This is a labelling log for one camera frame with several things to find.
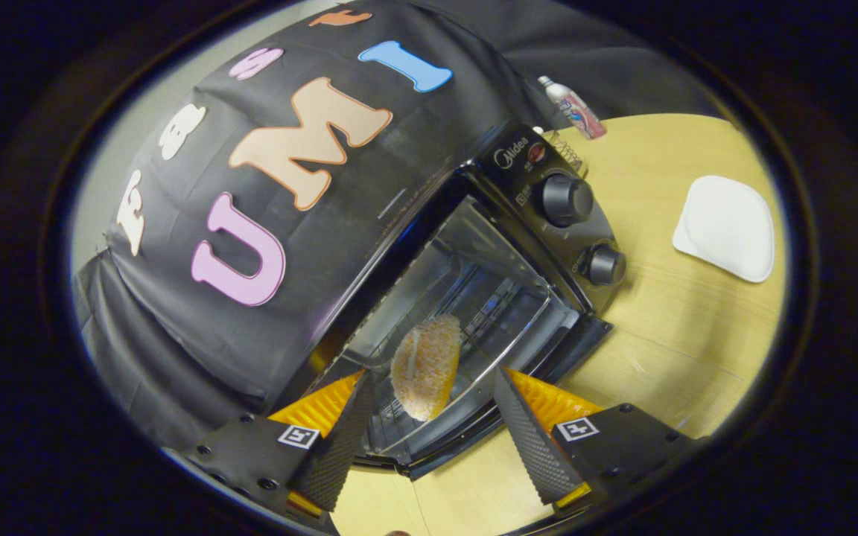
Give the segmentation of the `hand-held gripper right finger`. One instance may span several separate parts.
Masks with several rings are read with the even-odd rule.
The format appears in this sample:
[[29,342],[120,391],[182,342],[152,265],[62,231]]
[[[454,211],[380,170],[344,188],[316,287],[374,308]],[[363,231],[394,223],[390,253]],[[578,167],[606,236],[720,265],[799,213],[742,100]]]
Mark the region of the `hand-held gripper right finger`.
[[510,368],[494,399],[539,499],[556,510],[629,496],[698,448],[637,405],[605,409]]

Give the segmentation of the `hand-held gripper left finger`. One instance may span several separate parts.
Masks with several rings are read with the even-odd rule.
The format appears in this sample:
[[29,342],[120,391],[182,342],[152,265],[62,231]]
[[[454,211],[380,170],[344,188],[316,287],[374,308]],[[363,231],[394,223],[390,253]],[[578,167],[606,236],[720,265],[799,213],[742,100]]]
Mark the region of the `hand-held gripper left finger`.
[[374,377],[357,371],[272,416],[245,413],[171,458],[258,514],[302,533],[331,533],[374,406]]

